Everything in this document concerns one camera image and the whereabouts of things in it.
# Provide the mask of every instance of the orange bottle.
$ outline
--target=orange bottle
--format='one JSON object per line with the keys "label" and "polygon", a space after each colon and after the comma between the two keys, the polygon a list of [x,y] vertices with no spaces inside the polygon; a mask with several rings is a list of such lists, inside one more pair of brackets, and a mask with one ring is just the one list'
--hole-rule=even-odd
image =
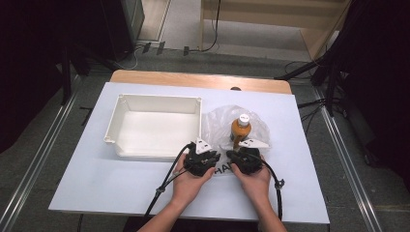
{"label": "orange bottle", "polygon": [[232,122],[231,140],[233,141],[233,150],[239,149],[239,142],[244,141],[251,130],[248,114],[241,114],[238,119]]}

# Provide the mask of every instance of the floor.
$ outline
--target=floor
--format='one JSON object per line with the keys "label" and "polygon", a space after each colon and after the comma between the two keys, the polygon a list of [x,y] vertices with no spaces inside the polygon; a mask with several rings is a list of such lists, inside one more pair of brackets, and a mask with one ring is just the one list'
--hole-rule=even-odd
{"label": "floor", "polygon": [[[161,41],[166,41],[165,47],[173,49],[184,45],[195,47],[195,22],[182,26],[182,18],[176,11],[187,6],[196,6],[195,4],[198,4],[197,0],[171,1],[167,21],[161,34]],[[246,24],[238,26],[241,30],[255,30]],[[220,28],[221,32],[236,33],[236,31],[229,31],[228,25],[224,27],[221,24]],[[163,55],[156,55],[154,48],[145,54],[138,51],[134,56],[131,55],[121,62],[121,65],[132,67],[136,64],[135,69],[143,71],[220,73],[269,78],[291,72],[303,65],[303,62],[309,61],[306,49],[300,44],[301,38],[294,28],[280,27],[275,30],[281,32],[275,33],[273,40],[277,43],[269,48],[261,45],[262,49],[249,48],[247,52],[244,52],[247,48],[243,49],[255,40],[263,41],[265,33],[271,33],[271,29],[258,32],[260,34],[256,34],[257,36],[253,33],[253,36],[248,38],[248,33],[245,33],[244,41],[236,38],[238,43],[242,43],[239,46],[230,46],[228,37],[220,36],[220,48],[209,53],[191,53],[189,56],[183,56],[182,51],[166,50]],[[211,33],[207,42],[210,42],[212,38]],[[83,108],[94,106],[103,84],[111,76],[111,72],[105,67],[92,61],[90,64],[92,70],[89,76],[80,78],[71,112],[52,144],[44,167],[27,196],[19,216],[15,219],[12,231],[74,231],[79,225],[79,215],[50,212],[47,208],[84,129],[88,110]],[[298,103],[315,100],[313,88],[309,85],[308,80],[303,79],[304,76],[309,76],[309,73],[303,73],[301,78],[290,81],[292,92]],[[0,154],[0,170],[2,170],[0,209],[6,210],[11,196],[41,146],[52,120],[60,110],[61,98],[62,93],[57,93],[31,122],[16,144]],[[301,116],[309,114],[315,107],[301,109]],[[384,231],[410,231],[410,223],[408,223],[410,194],[401,179],[388,168],[373,168],[366,165],[363,148],[348,120],[340,114],[336,114],[335,119],[348,148],[350,159],[356,167],[382,229]],[[308,121],[304,122],[304,126],[305,129],[308,127]],[[367,231],[357,199],[335,149],[334,141],[320,113],[315,114],[312,118],[307,132],[307,142],[331,224],[328,227],[321,224],[286,223],[287,229],[289,231]],[[81,231],[121,231],[126,221],[126,216],[85,215],[82,218]]]}

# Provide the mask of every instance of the clear plastic bag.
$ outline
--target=clear plastic bag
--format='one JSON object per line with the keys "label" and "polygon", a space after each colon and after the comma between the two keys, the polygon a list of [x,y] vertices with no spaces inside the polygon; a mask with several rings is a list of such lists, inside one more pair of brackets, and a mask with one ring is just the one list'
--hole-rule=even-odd
{"label": "clear plastic bag", "polygon": [[[248,114],[249,123],[252,126],[248,139],[253,138],[271,146],[269,128],[254,112],[238,105],[226,105],[203,114],[202,139],[210,144],[213,150],[220,153],[220,161],[216,166],[216,176],[232,174],[229,164],[230,159],[226,156],[226,151],[233,148],[233,142],[230,140],[231,125],[235,119],[244,113]],[[266,154],[267,148],[259,150],[261,154]]]}

